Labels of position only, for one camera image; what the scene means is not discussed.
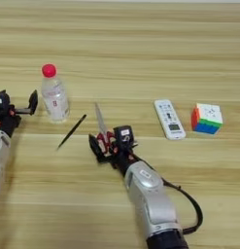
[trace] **robotic arm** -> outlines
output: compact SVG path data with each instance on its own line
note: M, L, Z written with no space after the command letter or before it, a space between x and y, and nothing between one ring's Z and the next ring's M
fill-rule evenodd
M0 91L0 186L5 175L5 165L8 160L11 138L20 124L20 114L33 115L38 105L37 90L33 91L29 98L29 106L24 109L16 109L10 103L10 96L5 90Z
M114 128L115 140L105 156L98 141L89 136L89 144L99 162L109 162L124 177L125 186L136 213L142 224L149 249L189 249L184 234L196 231L202 224L202 211L197 202L180 187L162 179L145 161L133 154L134 142L131 126ZM193 204L198 222L197 225L183 230L178 223L175 207L164 186L172 187L184 194Z

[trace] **remote control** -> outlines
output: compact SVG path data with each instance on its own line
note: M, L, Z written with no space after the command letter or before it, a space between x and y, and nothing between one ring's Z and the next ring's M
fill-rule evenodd
M186 132L170 100L156 100L154 107L168 139L177 140L186 137Z

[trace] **wooden table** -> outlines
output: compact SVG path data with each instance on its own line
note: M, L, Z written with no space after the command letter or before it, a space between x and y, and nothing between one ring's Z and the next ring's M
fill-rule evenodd
M27 105L48 62L66 82L70 118L51 124L42 99L23 117L0 195L0 249L147 248L120 174L88 146L94 101L108 128L132 125L136 154L201 204L189 248L240 249L240 5L0 1L0 90ZM173 101L185 140L164 137L159 98ZM221 105L217 135L191 131L197 102ZM167 192L183 226L193 224L189 202Z

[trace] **rubik's cube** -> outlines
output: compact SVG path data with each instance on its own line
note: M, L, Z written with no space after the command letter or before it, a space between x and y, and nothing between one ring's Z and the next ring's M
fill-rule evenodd
M215 134L223 125L223 116L218 105L196 104L191 115L192 129Z

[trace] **red bottle cap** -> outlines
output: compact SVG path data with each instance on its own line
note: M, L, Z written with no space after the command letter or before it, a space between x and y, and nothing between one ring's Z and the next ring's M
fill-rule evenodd
M54 77L56 74L55 66L52 64L46 64L42 67L43 75L47 78Z

